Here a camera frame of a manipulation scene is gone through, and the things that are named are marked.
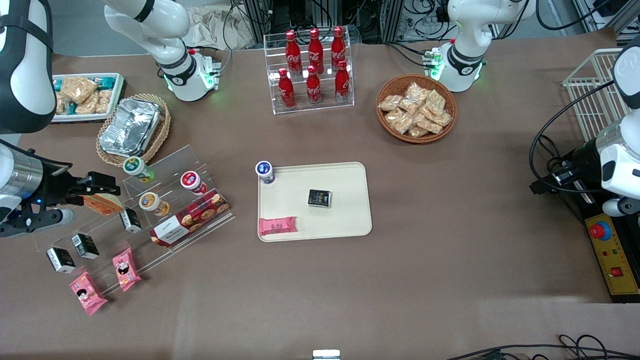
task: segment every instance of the red bottle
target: red bottle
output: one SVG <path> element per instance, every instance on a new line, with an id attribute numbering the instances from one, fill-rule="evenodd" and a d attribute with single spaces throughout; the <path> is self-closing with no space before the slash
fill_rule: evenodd
<path id="1" fill-rule="evenodd" d="M 289 64 L 289 72 L 292 78 L 302 78 L 302 59 L 300 58 L 300 46 L 296 43 L 296 34 L 293 30 L 289 30 L 286 37 L 285 55 L 287 56 L 287 64 Z"/>
<path id="2" fill-rule="evenodd" d="M 324 59 L 322 44 L 318 37 L 320 31 L 316 28 L 311 29 L 311 42 L 309 42 L 309 63 L 316 67 L 317 73 L 322 74 L 324 72 Z"/>
<path id="3" fill-rule="evenodd" d="M 342 26 L 333 28 L 333 42 L 331 43 L 331 70 L 335 74 L 338 71 L 338 62 L 344 60 L 344 39 L 342 38 Z"/>
<path id="4" fill-rule="evenodd" d="M 296 107 L 296 95 L 293 93 L 293 83 L 291 79 L 287 77 L 287 69 L 278 69 L 280 73 L 280 80 L 278 81 L 278 88 L 280 89 L 280 97 L 284 103 L 284 108 L 291 110 Z"/>
<path id="5" fill-rule="evenodd" d="M 335 73 L 335 100 L 337 102 L 347 102 L 349 100 L 349 73 L 347 72 L 347 62 L 338 62 L 338 72 Z"/>
<path id="6" fill-rule="evenodd" d="M 309 65 L 307 70 L 309 70 L 309 77 L 307 78 L 307 100 L 309 105 L 315 107 L 322 102 L 320 79 L 318 79 L 315 66 Z"/>

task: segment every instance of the pink snack package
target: pink snack package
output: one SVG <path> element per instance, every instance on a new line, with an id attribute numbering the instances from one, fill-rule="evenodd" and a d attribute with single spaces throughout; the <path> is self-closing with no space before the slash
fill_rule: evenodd
<path id="1" fill-rule="evenodd" d="M 260 235 L 267 234 L 280 234 L 280 233 L 295 233 L 296 231 L 296 217 L 286 218 L 272 218 L 265 219 L 260 218 L 258 225 Z"/>
<path id="2" fill-rule="evenodd" d="M 127 291 L 136 281 L 140 281 L 136 265 L 133 263 L 133 253 L 128 248 L 120 255 L 113 258 L 113 266 L 116 268 L 118 282 L 122 291 Z"/>
<path id="3" fill-rule="evenodd" d="M 83 272 L 80 277 L 69 284 L 69 287 L 76 293 L 80 304 L 82 304 L 84 311 L 86 311 L 88 315 L 93 315 L 93 313 L 100 309 L 100 306 L 107 303 L 107 300 L 100 294 L 100 290 L 96 289 L 93 285 L 93 280 L 88 272 Z"/>

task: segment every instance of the clear acrylic shelf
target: clear acrylic shelf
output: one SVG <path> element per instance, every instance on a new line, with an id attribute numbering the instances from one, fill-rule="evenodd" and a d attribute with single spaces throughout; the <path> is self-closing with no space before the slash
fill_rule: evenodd
<path id="1" fill-rule="evenodd" d="M 82 272 L 87 271 L 93 277 L 95 285 L 102 294 L 109 295 L 120 287 L 111 260 L 126 248 L 131 247 L 138 273 L 144 274 L 234 218 L 230 210 L 224 211 L 170 248 L 153 243 L 149 231 L 198 198 L 180 185 L 180 177 L 183 173 L 188 170 L 198 172 L 202 181 L 209 185 L 210 190 L 215 187 L 205 168 L 206 164 L 193 152 L 190 145 L 151 164 L 151 167 L 156 171 L 152 182 L 142 183 L 135 177 L 129 177 L 120 184 L 122 189 L 120 201 L 126 208 L 135 210 L 140 219 L 141 232 L 132 234 L 125 231 L 120 215 L 105 217 L 84 206 L 71 206 L 69 208 L 74 212 L 71 224 L 54 227 L 33 235 L 38 255 L 42 257 L 42 261 L 49 261 L 45 252 L 51 247 L 59 247 L 69 251 L 78 267 L 68 277 L 69 283 Z M 155 192 L 163 200 L 169 202 L 171 206 L 169 214 L 165 217 L 157 217 L 140 209 L 138 199 L 142 193 L 147 191 Z M 71 237 L 77 233 L 86 234 L 93 238 L 100 252 L 96 259 L 89 260 L 78 256 L 71 241 Z"/>
<path id="2" fill-rule="evenodd" d="M 296 31 L 296 41 L 300 46 L 300 57 L 302 59 L 302 78 L 291 78 L 293 82 L 293 91 L 296 95 L 296 107 L 287 110 L 284 107 L 280 90 L 278 89 L 278 80 L 280 75 L 278 69 L 286 68 L 287 57 L 285 55 L 285 46 L 287 40 L 284 33 L 264 35 L 264 59 L 267 64 L 267 80 L 269 81 L 269 91 L 271 92 L 271 106 L 273 114 L 294 113 L 296 111 L 318 110 L 327 108 L 338 108 L 341 106 L 353 106 L 355 103 L 353 88 L 353 64 L 351 62 L 351 39 L 349 37 L 349 29 L 343 26 L 344 39 L 344 60 L 347 62 L 347 71 L 349 72 L 349 100 L 347 102 L 337 102 L 335 100 L 335 74 L 331 70 L 331 43 L 333 42 L 333 28 L 320 29 L 320 43 L 323 45 L 324 73 L 318 75 L 320 79 L 320 89 L 322 91 L 322 103 L 311 107 L 307 102 L 307 67 L 309 66 L 308 43 L 310 40 L 309 30 Z"/>

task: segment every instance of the brown table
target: brown table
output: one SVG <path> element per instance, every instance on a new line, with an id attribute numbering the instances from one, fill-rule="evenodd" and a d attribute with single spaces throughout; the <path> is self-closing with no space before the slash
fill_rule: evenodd
<path id="1" fill-rule="evenodd" d="M 55 73 L 119 72 L 127 95 L 168 102 L 158 158 L 190 143 L 210 164 L 236 219 L 115 293 L 87 316 L 30 241 L 0 252 L 3 359 L 444 359 L 506 343 L 553 343 L 589 332 L 640 352 L 640 305 L 609 304 L 582 227 L 556 197 L 534 196 L 532 137 L 568 102 L 560 82 L 611 31 L 496 41 L 482 78 L 456 94 L 442 141 L 408 145 L 378 124 L 378 90 L 418 68 L 382 45 L 354 46 L 356 106 L 273 116 L 262 51 L 238 51 L 221 90 L 179 102 L 149 56 L 58 58 Z M 23 148 L 73 172 L 124 173 L 95 153 L 99 124 L 49 126 Z M 575 119 L 549 131 L 580 144 Z M 253 166 L 360 161 L 373 230 L 357 238 L 262 243 Z"/>

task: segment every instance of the wicker basket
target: wicker basket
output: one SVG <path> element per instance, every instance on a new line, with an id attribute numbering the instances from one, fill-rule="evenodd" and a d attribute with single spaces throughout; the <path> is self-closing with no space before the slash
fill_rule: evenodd
<path id="1" fill-rule="evenodd" d="M 160 99 L 158 96 L 152 94 L 137 94 L 131 96 L 133 99 L 145 100 L 155 102 L 160 105 L 164 111 L 164 118 L 160 120 L 160 123 L 157 125 L 156 131 L 154 133 L 153 138 L 149 142 L 149 146 L 147 151 L 140 156 L 145 163 L 149 163 L 149 161 L 156 155 L 162 143 L 166 140 L 166 137 L 169 135 L 169 125 L 171 124 L 171 115 L 169 114 L 169 109 L 166 107 L 166 103 L 164 100 Z M 124 161 L 127 159 L 124 156 L 109 154 L 104 152 L 100 148 L 100 136 L 107 129 L 118 108 L 116 107 L 113 112 L 109 114 L 109 117 L 102 125 L 102 129 L 100 129 L 100 133 L 98 133 L 98 139 L 95 142 L 95 148 L 100 156 L 100 159 L 104 160 L 106 163 L 112 164 L 117 167 L 121 167 Z"/>
<path id="2" fill-rule="evenodd" d="M 378 107 L 378 104 L 381 103 L 382 100 L 384 100 L 389 95 L 404 96 L 404 92 L 409 87 L 409 84 L 413 81 L 415 81 L 415 83 L 420 85 L 420 87 L 422 88 L 428 90 L 435 89 L 447 101 L 445 104 L 445 110 L 451 115 L 451 122 L 444 127 L 440 134 L 430 133 L 419 138 L 412 138 L 408 135 L 400 134 L 389 126 L 387 120 L 385 119 L 385 112 L 380 110 L 380 108 Z M 449 131 L 451 131 L 453 125 L 455 125 L 456 123 L 456 119 L 458 118 L 458 107 L 456 106 L 456 100 L 453 98 L 453 94 L 443 84 L 435 81 L 434 79 L 431 79 L 426 75 L 405 74 L 387 81 L 387 83 L 382 86 L 382 89 L 380 89 L 380 93 L 378 94 L 378 100 L 376 101 L 376 113 L 378 114 L 378 120 L 380 121 L 380 124 L 396 138 L 411 143 L 429 143 L 442 138 L 443 136 L 448 134 Z"/>

